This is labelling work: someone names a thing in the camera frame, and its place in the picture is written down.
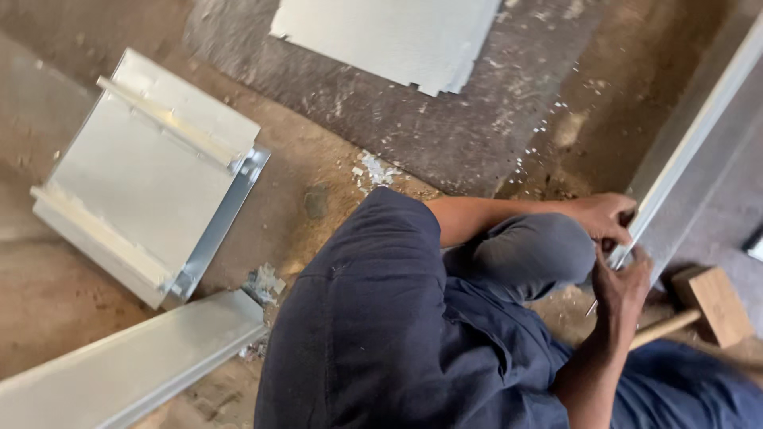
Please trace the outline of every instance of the dirt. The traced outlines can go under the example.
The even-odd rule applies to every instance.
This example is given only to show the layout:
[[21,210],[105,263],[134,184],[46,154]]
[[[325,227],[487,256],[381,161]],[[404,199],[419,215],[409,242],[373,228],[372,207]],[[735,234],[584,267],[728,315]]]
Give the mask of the dirt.
[[562,83],[559,105],[547,106],[539,124],[546,132],[528,145],[538,152],[517,155],[524,167],[497,196],[625,192],[731,7],[725,0],[614,2]]

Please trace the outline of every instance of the finger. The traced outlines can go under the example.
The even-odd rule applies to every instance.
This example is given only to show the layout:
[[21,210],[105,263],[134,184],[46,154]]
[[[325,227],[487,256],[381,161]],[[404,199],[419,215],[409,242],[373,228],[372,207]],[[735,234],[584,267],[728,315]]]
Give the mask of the finger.
[[644,250],[643,247],[637,244],[633,246],[630,253],[633,255],[633,262],[646,263],[646,265],[649,267],[649,270],[652,270],[652,267],[655,263],[652,261],[652,258],[649,256],[646,250]]
[[612,226],[609,234],[607,234],[607,237],[622,245],[630,244],[630,242],[633,241],[633,237],[630,236],[630,232],[628,232],[626,228],[617,224]]
[[623,194],[611,194],[614,201],[613,215],[616,215],[623,211],[631,211],[636,208],[636,200]]
[[596,249],[596,264],[594,265],[594,268],[603,271],[611,271],[607,258],[604,256],[604,251],[601,249],[601,244],[596,243],[594,248]]

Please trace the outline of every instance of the person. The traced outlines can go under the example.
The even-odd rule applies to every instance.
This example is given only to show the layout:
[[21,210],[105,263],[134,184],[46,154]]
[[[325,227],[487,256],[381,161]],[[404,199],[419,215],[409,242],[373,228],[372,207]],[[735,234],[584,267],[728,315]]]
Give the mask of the person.
[[[254,426],[759,427],[763,392],[726,364],[664,340],[628,352],[652,262],[635,247],[613,271],[599,244],[630,242],[634,205],[376,189],[285,300]],[[522,304],[592,267],[597,323],[573,350]]]

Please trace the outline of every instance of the small rock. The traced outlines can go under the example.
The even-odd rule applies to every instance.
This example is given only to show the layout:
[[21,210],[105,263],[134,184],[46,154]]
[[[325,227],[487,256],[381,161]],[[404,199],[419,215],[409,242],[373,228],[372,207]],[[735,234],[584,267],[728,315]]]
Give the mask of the small rock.
[[328,195],[329,189],[325,182],[307,188],[307,193],[304,194],[304,209],[308,218],[317,220],[326,217]]

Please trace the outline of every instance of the metal strip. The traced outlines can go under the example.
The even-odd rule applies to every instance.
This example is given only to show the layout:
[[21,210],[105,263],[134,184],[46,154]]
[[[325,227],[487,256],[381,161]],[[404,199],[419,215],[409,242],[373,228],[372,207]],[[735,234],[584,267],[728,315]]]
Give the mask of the metal strip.
[[[98,246],[96,255],[101,254],[102,251],[108,252],[116,260],[121,261],[120,265],[129,269],[132,275],[139,276],[143,280],[142,283],[159,288],[166,280],[174,277],[174,274],[168,271],[161,262],[126,240],[83,205],[76,204],[76,201],[67,198],[61,191],[56,190],[54,185],[49,184],[45,189],[34,186],[30,193],[38,203],[34,206],[34,212],[90,257],[94,258],[93,252],[90,251],[92,249],[81,246],[76,236],[88,237],[88,242]],[[60,219],[49,216],[48,211],[44,210],[39,203],[50,208]]]
[[113,83],[103,76],[98,78],[97,83],[98,86],[105,91],[116,95],[129,105],[143,112],[149,118],[153,119],[173,136],[196,150],[198,154],[206,156],[216,163],[221,164],[224,168],[228,169],[230,173],[233,173],[233,171],[230,171],[229,167],[231,167],[231,165],[238,167],[235,162],[243,158],[241,152],[230,149],[225,143],[216,141],[203,131],[196,129],[193,125],[173,115],[171,110],[163,108],[162,106],[133,93],[129,89]]
[[220,292],[0,382],[0,427],[128,427],[267,332]]

